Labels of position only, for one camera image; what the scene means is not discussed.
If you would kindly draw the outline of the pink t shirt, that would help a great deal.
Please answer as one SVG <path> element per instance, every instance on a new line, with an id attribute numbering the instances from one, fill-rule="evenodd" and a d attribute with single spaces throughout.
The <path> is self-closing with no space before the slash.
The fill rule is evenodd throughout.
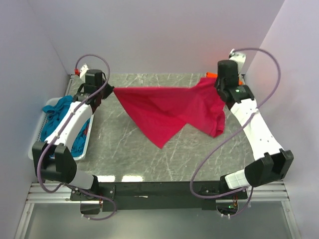
<path id="1" fill-rule="evenodd" d="M 225 103 L 216 78 L 201 78 L 193 87 L 115 88 L 114 94 L 140 131 L 158 148 L 186 124 L 218 137 L 225 129 Z"/>

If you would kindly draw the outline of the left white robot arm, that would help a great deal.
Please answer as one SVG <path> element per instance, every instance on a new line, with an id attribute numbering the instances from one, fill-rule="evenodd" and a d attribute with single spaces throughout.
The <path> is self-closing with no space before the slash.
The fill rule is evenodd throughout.
<path id="1" fill-rule="evenodd" d="M 45 141 L 34 143 L 32 155 L 40 184 L 45 180 L 56 181 L 82 189 L 86 199 L 94 200 L 100 193 L 98 178 L 77 168 L 71 149 L 85 122 L 114 88 L 101 70 L 87 70 L 84 78 L 84 84 L 78 89 L 62 121 Z"/>

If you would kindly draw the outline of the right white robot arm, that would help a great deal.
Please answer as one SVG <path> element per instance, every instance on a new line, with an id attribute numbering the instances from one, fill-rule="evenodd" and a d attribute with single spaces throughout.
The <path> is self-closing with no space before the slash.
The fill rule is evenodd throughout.
<path id="1" fill-rule="evenodd" d="M 238 188 L 258 187 L 284 179 L 294 156 L 273 137 L 250 88 L 239 84 L 238 64 L 233 60 L 221 60 L 217 66 L 217 93 L 244 127 L 254 157 L 254 162 L 244 169 L 221 176 L 219 194 L 229 199 Z"/>

